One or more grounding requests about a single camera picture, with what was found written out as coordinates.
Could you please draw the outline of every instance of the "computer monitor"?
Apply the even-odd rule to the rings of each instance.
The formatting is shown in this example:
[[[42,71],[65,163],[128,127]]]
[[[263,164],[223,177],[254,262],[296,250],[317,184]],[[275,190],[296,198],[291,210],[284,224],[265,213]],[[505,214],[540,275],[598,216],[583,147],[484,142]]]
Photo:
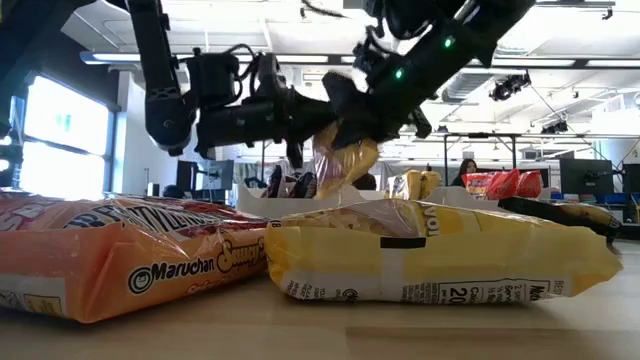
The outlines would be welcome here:
[[[624,192],[640,193],[640,164],[624,164]]]
[[[613,165],[609,160],[560,159],[560,178],[564,194],[614,193]]]

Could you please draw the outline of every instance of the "snack bag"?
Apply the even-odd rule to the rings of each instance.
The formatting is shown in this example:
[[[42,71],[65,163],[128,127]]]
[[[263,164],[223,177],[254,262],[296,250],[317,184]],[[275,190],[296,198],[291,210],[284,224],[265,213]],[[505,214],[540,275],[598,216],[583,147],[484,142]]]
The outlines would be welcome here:
[[[378,144],[371,139],[334,151],[331,147],[338,132],[332,123],[313,137],[313,157],[318,176],[316,197],[326,199],[342,186],[352,184],[366,174],[378,160]]]
[[[266,269],[262,219],[208,203],[0,201],[0,306],[83,323]]]
[[[509,198],[500,200],[498,206],[517,214],[536,216],[566,226],[588,227],[596,234],[605,236],[608,243],[615,240],[622,226],[611,212],[589,204],[547,204],[537,200]]]
[[[496,173],[487,188],[487,200],[506,199],[516,195],[520,170]]]
[[[462,175],[467,191],[476,199],[483,200],[487,196],[489,184],[495,173],[476,173]]]
[[[389,197],[392,199],[420,200],[422,173],[410,170],[404,175],[391,178],[389,179],[389,188],[391,189]]]
[[[540,170],[523,173],[518,180],[516,195],[526,198],[537,198],[542,193],[542,174]]]
[[[301,300],[529,302],[622,269],[587,228],[397,199],[272,221],[265,246],[271,279]]]
[[[420,190],[420,199],[425,199],[431,192],[440,186],[442,178],[439,173],[435,171],[423,171],[422,172],[422,188]]]

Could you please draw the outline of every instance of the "table surface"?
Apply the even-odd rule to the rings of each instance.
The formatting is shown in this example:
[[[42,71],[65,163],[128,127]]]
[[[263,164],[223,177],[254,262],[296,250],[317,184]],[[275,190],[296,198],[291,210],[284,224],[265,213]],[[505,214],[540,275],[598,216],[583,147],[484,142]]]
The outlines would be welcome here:
[[[640,359],[640,243],[570,299],[301,303],[264,276],[93,325],[0,310],[0,359]]]

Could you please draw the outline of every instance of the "yellow snack bag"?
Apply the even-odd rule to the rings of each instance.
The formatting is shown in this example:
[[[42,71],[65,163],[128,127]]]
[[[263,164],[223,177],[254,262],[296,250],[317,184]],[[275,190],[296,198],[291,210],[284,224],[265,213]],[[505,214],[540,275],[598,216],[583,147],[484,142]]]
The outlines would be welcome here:
[[[265,248],[271,279],[302,300],[529,302],[622,269],[587,228],[396,199],[273,221]]]
[[[353,183],[378,160],[378,144],[371,139],[334,151],[331,143],[337,132],[338,125],[334,122],[313,137],[313,157],[318,175],[316,198],[320,200]]]
[[[389,179],[392,199],[420,200],[422,192],[422,174],[420,171],[410,170],[404,175]]]
[[[435,171],[422,172],[422,189],[420,191],[420,199],[424,199],[431,195],[431,192],[440,186],[442,178]]]

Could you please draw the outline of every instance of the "woman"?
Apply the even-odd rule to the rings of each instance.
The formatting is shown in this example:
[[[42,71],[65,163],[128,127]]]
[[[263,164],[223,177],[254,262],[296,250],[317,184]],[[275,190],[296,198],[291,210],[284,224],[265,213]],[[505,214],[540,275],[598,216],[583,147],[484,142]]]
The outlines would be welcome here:
[[[466,184],[462,180],[462,175],[473,174],[476,171],[478,171],[478,166],[476,165],[476,162],[473,161],[473,159],[464,159],[464,161],[462,161],[462,164],[460,164],[460,171],[458,172],[458,176],[456,176],[456,178],[453,179],[451,186],[462,186],[466,188]]]

